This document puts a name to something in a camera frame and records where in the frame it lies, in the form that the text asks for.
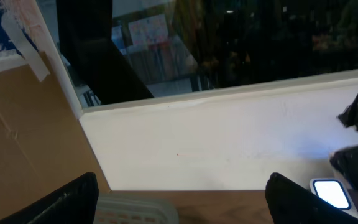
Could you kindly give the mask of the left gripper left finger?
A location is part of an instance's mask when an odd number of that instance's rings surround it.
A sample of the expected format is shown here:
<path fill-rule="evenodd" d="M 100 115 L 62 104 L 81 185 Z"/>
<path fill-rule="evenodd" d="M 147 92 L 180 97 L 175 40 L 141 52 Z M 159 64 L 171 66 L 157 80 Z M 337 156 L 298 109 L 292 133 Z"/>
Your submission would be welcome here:
<path fill-rule="evenodd" d="M 93 224 L 98 197 L 96 174 L 87 172 L 0 224 Z"/>

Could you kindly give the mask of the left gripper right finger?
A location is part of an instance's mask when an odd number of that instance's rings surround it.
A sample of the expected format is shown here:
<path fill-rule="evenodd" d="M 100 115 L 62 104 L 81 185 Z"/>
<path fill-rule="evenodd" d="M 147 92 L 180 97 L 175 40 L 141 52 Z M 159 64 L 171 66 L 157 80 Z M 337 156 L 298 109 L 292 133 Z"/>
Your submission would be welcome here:
<path fill-rule="evenodd" d="M 272 173 L 267 181 L 265 199 L 275 224 L 358 224 L 358 218 L 278 172 Z"/>

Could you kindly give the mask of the white barcode scanner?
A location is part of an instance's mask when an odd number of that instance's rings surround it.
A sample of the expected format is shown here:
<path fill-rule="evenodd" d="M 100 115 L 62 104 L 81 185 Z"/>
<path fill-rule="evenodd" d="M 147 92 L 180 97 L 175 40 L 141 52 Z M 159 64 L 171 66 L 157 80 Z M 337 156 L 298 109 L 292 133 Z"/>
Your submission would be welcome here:
<path fill-rule="evenodd" d="M 310 190 L 325 202 L 358 219 L 354 202 L 340 180 L 311 179 Z"/>

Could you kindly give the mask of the grey plastic mesh basket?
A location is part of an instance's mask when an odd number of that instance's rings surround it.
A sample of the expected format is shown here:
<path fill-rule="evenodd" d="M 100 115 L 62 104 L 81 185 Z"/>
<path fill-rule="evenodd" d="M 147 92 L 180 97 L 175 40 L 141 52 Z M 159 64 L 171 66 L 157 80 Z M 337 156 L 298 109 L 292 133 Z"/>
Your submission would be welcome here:
<path fill-rule="evenodd" d="M 178 224 L 176 208 L 168 201 L 125 194 L 102 194 L 94 222 L 99 224 Z"/>

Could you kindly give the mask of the brown cardboard panel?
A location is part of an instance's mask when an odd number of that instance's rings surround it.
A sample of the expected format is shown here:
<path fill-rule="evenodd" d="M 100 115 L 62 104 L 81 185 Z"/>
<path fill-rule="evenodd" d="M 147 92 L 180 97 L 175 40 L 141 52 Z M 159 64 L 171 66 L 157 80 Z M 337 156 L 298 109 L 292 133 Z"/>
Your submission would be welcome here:
<path fill-rule="evenodd" d="M 27 65 L 0 72 L 0 219 L 86 172 L 110 191 L 56 74 L 39 81 Z"/>

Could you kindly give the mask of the white masking tape strip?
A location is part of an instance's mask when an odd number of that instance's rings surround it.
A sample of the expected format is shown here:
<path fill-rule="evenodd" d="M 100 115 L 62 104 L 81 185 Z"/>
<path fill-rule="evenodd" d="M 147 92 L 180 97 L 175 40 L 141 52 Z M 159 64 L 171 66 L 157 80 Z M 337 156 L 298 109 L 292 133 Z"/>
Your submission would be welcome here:
<path fill-rule="evenodd" d="M 27 40 L 25 34 L 10 13 L 5 12 L 2 15 L 1 26 L 16 49 L 22 54 L 24 60 L 30 65 L 39 82 L 42 82 L 50 72 L 38 51 L 36 51 L 32 44 Z"/>

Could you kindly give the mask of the dark glass window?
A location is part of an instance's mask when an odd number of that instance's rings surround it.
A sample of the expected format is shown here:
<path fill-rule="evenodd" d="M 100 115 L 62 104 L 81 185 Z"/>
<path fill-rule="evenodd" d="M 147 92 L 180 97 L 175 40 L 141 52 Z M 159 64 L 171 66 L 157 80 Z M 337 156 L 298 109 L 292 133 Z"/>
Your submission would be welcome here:
<path fill-rule="evenodd" d="M 86 107 L 358 69 L 358 0 L 46 0 Z"/>

